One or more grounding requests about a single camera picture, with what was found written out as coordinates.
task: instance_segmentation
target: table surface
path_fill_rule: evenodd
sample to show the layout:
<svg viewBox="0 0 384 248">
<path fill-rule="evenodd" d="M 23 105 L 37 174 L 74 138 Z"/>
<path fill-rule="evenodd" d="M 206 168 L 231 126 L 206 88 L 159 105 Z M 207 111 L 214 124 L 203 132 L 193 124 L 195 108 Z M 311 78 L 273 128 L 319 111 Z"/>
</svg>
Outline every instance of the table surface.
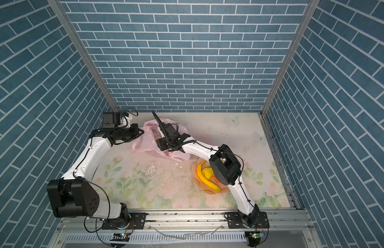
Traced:
<svg viewBox="0 0 384 248">
<path fill-rule="evenodd" d="M 290 207 L 274 159 L 256 113 L 158 113 L 178 122 L 188 134 L 206 144 L 228 145 L 244 160 L 243 181 L 259 207 Z M 152 113 L 133 116 L 139 127 L 153 120 Z M 111 202 L 129 209 L 237 208 L 230 192 L 210 195 L 193 183 L 192 164 L 131 151 L 133 142 L 113 146 L 98 166 L 93 182 Z M 103 192 L 97 190 L 102 198 Z"/>
</svg>

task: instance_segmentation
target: tile wall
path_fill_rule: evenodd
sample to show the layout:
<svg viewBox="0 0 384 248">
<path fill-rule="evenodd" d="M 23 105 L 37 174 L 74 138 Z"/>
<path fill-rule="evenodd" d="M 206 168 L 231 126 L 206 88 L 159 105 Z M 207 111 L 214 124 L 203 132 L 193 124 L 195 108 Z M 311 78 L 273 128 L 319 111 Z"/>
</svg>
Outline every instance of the tile wall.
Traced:
<svg viewBox="0 0 384 248">
<path fill-rule="evenodd" d="M 321 0 L 266 118 L 323 246 L 384 248 L 384 1 Z"/>
<path fill-rule="evenodd" d="M 0 247 L 46 247 L 65 172 L 107 105 L 46 0 L 0 0 Z"/>
<path fill-rule="evenodd" d="M 61 2 L 118 105 L 258 112 L 308 0 Z"/>
</svg>

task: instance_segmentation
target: banana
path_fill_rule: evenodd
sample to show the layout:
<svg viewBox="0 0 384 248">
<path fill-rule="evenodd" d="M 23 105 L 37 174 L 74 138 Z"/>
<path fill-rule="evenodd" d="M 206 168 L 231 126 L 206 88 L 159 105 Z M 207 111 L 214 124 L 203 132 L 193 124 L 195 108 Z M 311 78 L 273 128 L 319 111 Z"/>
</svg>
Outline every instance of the banana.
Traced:
<svg viewBox="0 0 384 248">
<path fill-rule="evenodd" d="M 198 178 L 200 179 L 200 181 L 202 181 L 205 185 L 207 185 L 209 188 L 215 190 L 215 191 L 221 191 L 221 189 L 215 185 L 214 183 L 210 182 L 209 180 L 207 180 L 204 176 L 203 176 L 203 173 L 202 173 L 202 165 L 205 163 L 205 161 L 201 162 L 200 164 L 198 164 L 198 167 L 196 168 L 196 173 L 198 175 Z"/>
</svg>

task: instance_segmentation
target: metal corner post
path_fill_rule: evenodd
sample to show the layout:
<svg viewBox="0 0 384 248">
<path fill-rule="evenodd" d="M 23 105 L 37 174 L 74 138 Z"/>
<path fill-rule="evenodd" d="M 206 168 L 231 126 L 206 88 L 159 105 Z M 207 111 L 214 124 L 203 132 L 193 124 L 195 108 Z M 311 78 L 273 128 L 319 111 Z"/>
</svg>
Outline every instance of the metal corner post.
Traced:
<svg viewBox="0 0 384 248">
<path fill-rule="evenodd" d="M 265 116 L 269 110 L 269 107 L 276 95 L 277 90 L 282 83 L 284 75 L 286 74 L 287 69 L 289 68 L 290 62 L 293 59 L 295 52 L 297 51 L 298 45 L 300 44 L 302 37 L 304 36 L 305 30 L 308 27 L 309 22 L 311 21 L 312 16 L 318 6 L 320 0 L 310 0 L 307 8 L 305 9 L 304 15 L 302 16 L 301 22 L 298 25 L 297 31 L 295 32 L 294 39 L 290 44 L 290 47 L 287 51 L 286 56 L 284 57 L 282 67 L 280 67 L 278 74 L 274 80 L 274 84 L 272 85 L 267 100 L 264 103 L 264 106 L 261 110 L 261 115 Z"/>
<path fill-rule="evenodd" d="M 73 45 L 75 46 L 76 50 L 78 51 L 80 57 L 83 59 L 87 68 L 89 69 L 91 75 L 93 75 L 95 82 L 100 87 L 106 100 L 108 101 L 108 103 L 110 104 L 111 107 L 117 108 L 118 106 L 117 106 L 115 100 L 113 99 L 107 86 L 105 85 L 104 80 L 102 79 L 100 73 L 98 72 L 97 68 L 95 67 L 94 62 L 91 60 L 90 55 L 87 52 L 86 47 L 83 45 L 78 33 L 76 32 L 75 27 L 73 26 L 68 15 L 66 14 L 64 7 L 62 6 L 62 4 L 60 3 L 59 0 L 47 0 L 47 1 L 49 3 L 50 7 L 53 9 L 53 12 L 57 16 L 58 20 L 60 21 L 62 27 L 64 27 L 65 32 L 68 34 L 70 40 L 72 41 Z"/>
</svg>

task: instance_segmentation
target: plastic bag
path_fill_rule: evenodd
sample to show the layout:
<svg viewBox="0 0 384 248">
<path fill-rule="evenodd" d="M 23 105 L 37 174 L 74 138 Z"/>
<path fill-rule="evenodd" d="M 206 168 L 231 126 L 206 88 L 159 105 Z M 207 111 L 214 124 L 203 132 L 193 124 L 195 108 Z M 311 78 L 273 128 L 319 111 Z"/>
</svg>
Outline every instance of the plastic bag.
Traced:
<svg viewBox="0 0 384 248">
<path fill-rule="evenodd" d="M 166 118 L 162 118 L 161 120 L 164 123 L 177 124 L 178 132 L 180 134 L 188 132 L 185 127 L 181 126 L 173 120 Z M 162 137 L 160 136 L 159 125 L 156 120 L 145 122 L 144 127 L 140 129 L 144 131 L 144 134 L 134 141 L 133 145 L 131 146 L 132 152 L 146 151 L 151 156 L 179 162 L 186 162 L 189 160 L 191 156 L 189 153 L 184 153 L 182 151 L 160 151 L 156 144 L 156 140 Z"/>
</svg>

